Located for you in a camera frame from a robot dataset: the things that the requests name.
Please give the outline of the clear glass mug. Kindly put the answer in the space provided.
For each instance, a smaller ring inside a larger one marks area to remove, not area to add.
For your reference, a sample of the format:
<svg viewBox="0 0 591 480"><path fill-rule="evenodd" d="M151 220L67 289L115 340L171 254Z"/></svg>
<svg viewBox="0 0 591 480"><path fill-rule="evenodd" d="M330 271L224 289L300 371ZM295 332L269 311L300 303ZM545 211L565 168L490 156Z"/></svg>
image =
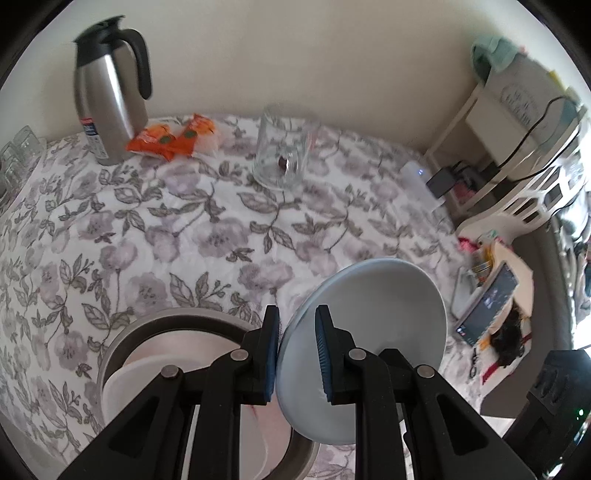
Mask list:
<svg viewBox="0 0 591 480"><path fill-rule="evenodd" d="M266 106L259 122L254 179L269 189L294 189L304 178L319 129L318 117L304 107L290 103Z"/></svg>

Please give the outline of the orange snack packet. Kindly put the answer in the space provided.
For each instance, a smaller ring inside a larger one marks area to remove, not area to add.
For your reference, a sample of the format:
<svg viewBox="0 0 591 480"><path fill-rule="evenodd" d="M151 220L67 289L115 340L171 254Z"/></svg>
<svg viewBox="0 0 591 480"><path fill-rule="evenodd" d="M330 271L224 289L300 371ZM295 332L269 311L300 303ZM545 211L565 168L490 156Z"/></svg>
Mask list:
<svg viewBox="0 0 591 480"><path fill-rule="evenodd" d="M226 138L228 129L221 123L204 115L192 114L185 122L176 118L149 120L127 143L126 151L166 161L176 156L214 156Z"/></svg>

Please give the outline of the black knitted cloth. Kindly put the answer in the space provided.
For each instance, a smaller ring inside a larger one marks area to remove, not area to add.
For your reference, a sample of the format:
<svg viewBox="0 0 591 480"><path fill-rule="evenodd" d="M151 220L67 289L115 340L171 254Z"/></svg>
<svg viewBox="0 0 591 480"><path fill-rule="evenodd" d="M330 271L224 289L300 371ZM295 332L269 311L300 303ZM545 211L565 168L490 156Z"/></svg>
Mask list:
<svg viewBox="0 0 591 480"><path fill-rule="evenodd" d="M504 322L490 335L490 345L497 357L496 365L506 368L523 357L531 334L530 318L513 304Z"/></svg>

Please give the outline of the stainless steel plate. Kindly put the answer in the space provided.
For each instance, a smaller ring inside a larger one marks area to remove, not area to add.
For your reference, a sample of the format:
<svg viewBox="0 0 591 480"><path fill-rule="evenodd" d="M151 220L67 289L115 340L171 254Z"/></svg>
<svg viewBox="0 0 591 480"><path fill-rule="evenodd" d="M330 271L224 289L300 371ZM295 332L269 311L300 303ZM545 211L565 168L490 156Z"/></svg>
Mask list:
<svg viewBox="0 0 591 480"><path fill-rule="evenodd" d="M106 380L146 340L166 332L195 330L212 333L235 343L254 327L228 314L201 308L172 308L145 316L123 329L110 344L98 373L99 398ZM291 428L287 452L264 479L304 479L311 471L320 447Z"/></svg>

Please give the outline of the stainless steel thermos jug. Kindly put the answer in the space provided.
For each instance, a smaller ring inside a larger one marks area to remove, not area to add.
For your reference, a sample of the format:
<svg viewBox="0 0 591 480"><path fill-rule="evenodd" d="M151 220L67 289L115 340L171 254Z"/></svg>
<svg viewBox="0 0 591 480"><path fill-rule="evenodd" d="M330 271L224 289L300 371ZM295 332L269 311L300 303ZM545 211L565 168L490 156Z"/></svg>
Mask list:
<svg viewBox="0 0 591 480"><path fill-rule="evenodd" d="M74 102L90 150L101 165L131 155L128 143L147 125L145 101L152 95L147 45L121 15L95 23L79 34Z"/></svg>

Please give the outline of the white power strip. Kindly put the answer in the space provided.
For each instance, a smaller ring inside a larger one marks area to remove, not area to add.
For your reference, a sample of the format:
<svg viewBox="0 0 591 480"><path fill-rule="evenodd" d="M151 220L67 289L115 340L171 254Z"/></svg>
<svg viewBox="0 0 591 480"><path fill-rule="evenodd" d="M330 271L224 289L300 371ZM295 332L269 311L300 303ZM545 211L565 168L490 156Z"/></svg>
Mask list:
<svg viewBox="0 0 591 480"><path fill-rule="evenodd" d="M433 212L445 204L444 198L436 198L427 186L429 171L416 161L408 161L400 170L405 188L426 211Z"/></svg>

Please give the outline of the small white square bowl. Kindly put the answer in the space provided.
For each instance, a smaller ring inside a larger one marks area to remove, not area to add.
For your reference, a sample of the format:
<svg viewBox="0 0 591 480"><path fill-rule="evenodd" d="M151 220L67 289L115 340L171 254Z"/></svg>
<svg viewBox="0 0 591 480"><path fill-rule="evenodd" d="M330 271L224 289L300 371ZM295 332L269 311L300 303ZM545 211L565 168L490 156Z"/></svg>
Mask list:
<svg viewBox="0 0 591 480"><path fill-rule="evenodd" d="M149 355L127 362L113 373L103 386L101 411L108 425L146 387L164 366L179 367L183 373L211 365L211 360L199 360L172 354ZM239 478L263 479L269 474L269 445L263 436L256 408L242 406L240 414Z"/></svg>

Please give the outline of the white plate black rim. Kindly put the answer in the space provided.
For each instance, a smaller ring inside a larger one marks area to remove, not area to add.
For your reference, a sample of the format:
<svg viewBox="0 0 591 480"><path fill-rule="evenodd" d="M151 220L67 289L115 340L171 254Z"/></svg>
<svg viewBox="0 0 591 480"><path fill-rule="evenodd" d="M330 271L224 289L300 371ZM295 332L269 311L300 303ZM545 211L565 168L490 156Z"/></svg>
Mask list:
<svg viewBox="0 0 591 480"><path fill-rule="evenodd" d="M178 330L162 333L146 340L132 351L123 366L127 362L134 362L149 355L161 354L211 360L212 363L219 356L237 348L238 343L212 333ZM263 427L264 439L269 445L270 469L273 471L287 452L291 428L280 412L276 397L273 397L266 405L254 406L254 408L256 408L260 426Z"/></svg>

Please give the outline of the white side shelf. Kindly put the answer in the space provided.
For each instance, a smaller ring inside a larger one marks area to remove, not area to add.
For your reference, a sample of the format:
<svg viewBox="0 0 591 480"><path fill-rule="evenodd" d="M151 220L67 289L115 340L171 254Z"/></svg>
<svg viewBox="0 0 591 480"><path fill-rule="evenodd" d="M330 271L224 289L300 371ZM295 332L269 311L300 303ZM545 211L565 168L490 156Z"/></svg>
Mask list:
<svg viewBox="0 0 591 480"><path fill-rule="evenodd" d="M466 103L428 148L427 159L437 170L451 167L457 185L444 195L456 220L465 220L462 206L511 161L524 160L509 178L534 166L525 156L547 153L585 105L572 89L538 62L518 55L487 83L475 87ZM473 207L471 216L492 206L511 189L504 182L497 194Z"/></svg>

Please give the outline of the smartphone on stand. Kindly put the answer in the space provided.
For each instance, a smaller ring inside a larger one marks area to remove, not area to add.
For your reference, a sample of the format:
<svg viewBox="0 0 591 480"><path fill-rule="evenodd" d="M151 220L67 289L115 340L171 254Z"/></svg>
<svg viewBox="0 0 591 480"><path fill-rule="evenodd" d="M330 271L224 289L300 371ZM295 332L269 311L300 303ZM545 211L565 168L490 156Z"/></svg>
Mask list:
<svg viewBox="0 0 591 480"><path fill-rule="evenodd" d="M455 328L456 335L469 346L476 346L512 299L516 287L517 279L503 263L489 275L475 299L469 302Z"/></svg>

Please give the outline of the green cloth on shelf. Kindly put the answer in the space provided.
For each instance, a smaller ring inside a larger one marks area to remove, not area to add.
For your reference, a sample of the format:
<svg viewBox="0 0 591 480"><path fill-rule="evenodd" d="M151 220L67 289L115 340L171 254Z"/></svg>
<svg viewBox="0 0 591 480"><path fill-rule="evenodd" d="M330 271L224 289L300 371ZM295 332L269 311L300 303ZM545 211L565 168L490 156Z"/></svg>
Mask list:
<svg viewBox="0 0 591 480"><path fill-rule="evenodd" d="M479 36L471 47L471 65L478 82L484 86L492 73L506 70L526 50L511 40L495 35Z"/></svg>

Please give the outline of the grey floral tablecloth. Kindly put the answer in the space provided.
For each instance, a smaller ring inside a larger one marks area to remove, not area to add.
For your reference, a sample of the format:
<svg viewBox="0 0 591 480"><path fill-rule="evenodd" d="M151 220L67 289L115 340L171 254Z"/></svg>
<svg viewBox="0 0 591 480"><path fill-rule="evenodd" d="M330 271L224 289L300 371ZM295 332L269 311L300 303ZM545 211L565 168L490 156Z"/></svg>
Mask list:
<svg viewBox="0 0 591 480"><path fill-rule="evenodd" d="M283 320L335 272L391 256L451 299L468 264L445 210L426 212L401 169L418 154L325 127L304 183L252 177L259 123L225 116L215 156L99 165L82 134L51 142L1 219L1 423L52 479L98 434L98 371L142 316L200 307Z"/></svg>

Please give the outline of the white lattice chair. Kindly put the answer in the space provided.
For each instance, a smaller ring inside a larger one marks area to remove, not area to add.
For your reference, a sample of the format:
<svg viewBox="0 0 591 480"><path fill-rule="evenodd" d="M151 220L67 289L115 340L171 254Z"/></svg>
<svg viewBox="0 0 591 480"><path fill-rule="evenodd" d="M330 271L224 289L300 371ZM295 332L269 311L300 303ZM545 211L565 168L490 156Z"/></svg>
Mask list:
<svg viewBox="0 0 591 480"><path fill-rule="evenodd" d="M456 234L475 242L497 235L504 243L510 244L544 225L585 189L587 179L581 146L588 125L586 109L582 108L547 153L538 155L533 151L525 156L525 159L534 161L530 171L512 180L509 175L525 161L511 161L502 167L462 206L461 213L466 219L459 224ZM469 214L478 203L496 195L504 182L511 187L506 195L482 212L473 216Z"/></svg>

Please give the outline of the large light blue bowl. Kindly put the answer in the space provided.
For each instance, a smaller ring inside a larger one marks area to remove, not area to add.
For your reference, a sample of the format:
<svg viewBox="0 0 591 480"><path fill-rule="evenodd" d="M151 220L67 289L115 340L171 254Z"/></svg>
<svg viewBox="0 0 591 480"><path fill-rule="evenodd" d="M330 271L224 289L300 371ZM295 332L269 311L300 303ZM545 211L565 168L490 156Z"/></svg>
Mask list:
<svg viewBox="0 0 591 480"><path fill-rule="evenodd" d="M315 309L374 354L400 350L414 366L441 365L448 333L443 297L418 266L395 258L353 264L325 280L297 309L280 342L276 396L298 434L321 444L355 441L355 408L332 406L322 389Z"/></svg>

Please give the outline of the small clear glass cups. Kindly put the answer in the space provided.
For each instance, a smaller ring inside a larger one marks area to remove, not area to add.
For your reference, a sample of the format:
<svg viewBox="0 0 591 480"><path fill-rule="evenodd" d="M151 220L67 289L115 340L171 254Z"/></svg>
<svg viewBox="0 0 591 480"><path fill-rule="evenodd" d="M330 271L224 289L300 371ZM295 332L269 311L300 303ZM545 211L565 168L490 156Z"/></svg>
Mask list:
<svg viewBox="0 0 591 480"><path fill-rule="evenodd" d="M10 204L20 193L37 164L46 158L47 142L29 125L1 148L1 204Z"/></svg>

